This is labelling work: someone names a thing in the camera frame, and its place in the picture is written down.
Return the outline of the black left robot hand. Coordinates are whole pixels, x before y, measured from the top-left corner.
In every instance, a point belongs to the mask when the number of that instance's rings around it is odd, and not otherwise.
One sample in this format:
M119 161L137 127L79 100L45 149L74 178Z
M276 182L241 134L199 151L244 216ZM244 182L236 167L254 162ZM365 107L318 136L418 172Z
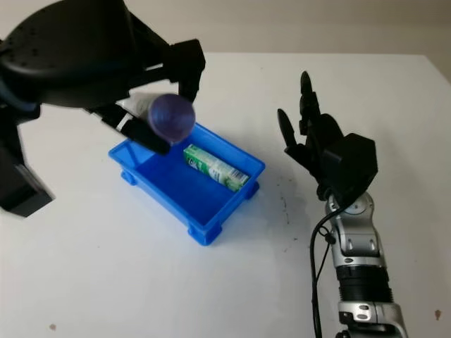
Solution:
M119 101L131 89L168 80L194 101L205 58L191 39L169 44L123 1L57 1L21 22L1 43L1 102L18 121L42 104L81 108L159 154L170 144Z

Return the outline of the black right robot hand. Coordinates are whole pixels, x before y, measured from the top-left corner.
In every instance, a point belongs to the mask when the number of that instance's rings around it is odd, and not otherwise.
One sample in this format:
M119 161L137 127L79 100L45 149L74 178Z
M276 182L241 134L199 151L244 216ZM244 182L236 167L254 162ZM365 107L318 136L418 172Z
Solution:
M328 146L343 138L343 133L331 115L320 112L317 95L307 71L301 74L300 92L299 132L306 137L306 142L297 143L290 119L281 108L277 112L278 124L286 144L285 153L316 180L316 194L319 200L325 201L331 194L331 188L325 170L321 167L321 158Z

